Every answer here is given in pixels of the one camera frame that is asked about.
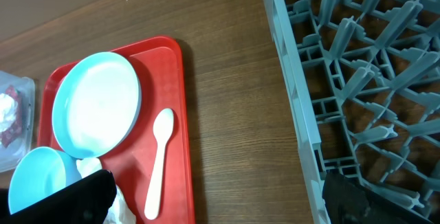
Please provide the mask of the light blue plate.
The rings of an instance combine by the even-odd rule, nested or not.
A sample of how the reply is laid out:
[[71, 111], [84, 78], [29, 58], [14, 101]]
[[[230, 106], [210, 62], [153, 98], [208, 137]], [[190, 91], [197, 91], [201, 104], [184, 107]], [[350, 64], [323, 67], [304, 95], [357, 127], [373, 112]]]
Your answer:
[[56, 92], [54, 137], [72, 157], [100, 157], [127, 137], [141, 103], [132, 64], [114, 52], [92, 54], [67, 73]]

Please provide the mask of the white tissue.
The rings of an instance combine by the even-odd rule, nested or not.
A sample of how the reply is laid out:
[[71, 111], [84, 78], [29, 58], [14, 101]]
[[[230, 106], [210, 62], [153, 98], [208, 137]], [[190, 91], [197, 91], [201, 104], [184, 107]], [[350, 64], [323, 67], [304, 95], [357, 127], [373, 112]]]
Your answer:
[[2, 93], [1, 104], [0, 104], [1, 133], [8, 130], [15, 122], [15, 120], [17, 119], [17, 109], [18, 109], [18, 102], [15, 99], [13, 99], [11, 96]]

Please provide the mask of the light blue bowl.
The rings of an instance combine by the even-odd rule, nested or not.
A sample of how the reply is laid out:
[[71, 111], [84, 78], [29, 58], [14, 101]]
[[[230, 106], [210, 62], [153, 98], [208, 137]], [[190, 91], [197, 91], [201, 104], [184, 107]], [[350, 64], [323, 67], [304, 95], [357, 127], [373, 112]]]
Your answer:
[[16, 167], [8, 190], [8, 207], [15, 214], [81, 180], [76, 160], [42, 146], [31, 150]]

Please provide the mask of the clear plastic wrap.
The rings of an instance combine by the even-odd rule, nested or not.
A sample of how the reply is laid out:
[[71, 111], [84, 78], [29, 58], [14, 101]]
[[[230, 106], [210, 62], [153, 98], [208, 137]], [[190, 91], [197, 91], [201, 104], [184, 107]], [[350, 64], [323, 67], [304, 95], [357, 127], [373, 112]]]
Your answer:
[[[102, 170], [102, 164], [96, 157], [77, 159], [76, 167], [82, 178]], [[136, 217], [129, 209], [119, 186], [116, 186], [116, 196], [107, 212], [104, 224], [136, 224]]]

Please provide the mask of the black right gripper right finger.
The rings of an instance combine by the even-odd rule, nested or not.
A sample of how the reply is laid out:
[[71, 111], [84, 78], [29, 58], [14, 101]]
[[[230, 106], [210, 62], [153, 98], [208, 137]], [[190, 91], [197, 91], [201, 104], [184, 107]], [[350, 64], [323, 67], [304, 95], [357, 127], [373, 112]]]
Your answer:
[[327, 174], [322, 198], [333, 224], [431, 224], [336, 172]]

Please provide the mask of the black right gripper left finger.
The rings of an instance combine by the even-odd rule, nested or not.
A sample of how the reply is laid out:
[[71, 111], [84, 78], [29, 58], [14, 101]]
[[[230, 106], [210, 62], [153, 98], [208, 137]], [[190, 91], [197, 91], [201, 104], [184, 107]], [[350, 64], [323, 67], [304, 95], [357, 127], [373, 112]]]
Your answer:
[[116, 192], [113, 174], [102, 169], [12, 214], [6, 212], [9, 194], [3, 190], [1, 223], [103, 224]]

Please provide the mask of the red snack wrapper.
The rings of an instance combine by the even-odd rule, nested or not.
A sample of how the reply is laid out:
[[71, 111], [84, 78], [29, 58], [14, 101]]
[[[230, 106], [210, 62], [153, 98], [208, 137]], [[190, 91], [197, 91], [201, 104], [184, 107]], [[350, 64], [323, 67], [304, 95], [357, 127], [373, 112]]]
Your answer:
[[16, 111], [16, 120], [12, 126], [1, 133], [1, 145], [7, 148], [15, 139], [17, 139], [23, 132], [23, 115], [22, 115], [22, 98], [20, 92], [10, 85], [4, 92], [11, 96], [18, 102], [18, 109]]

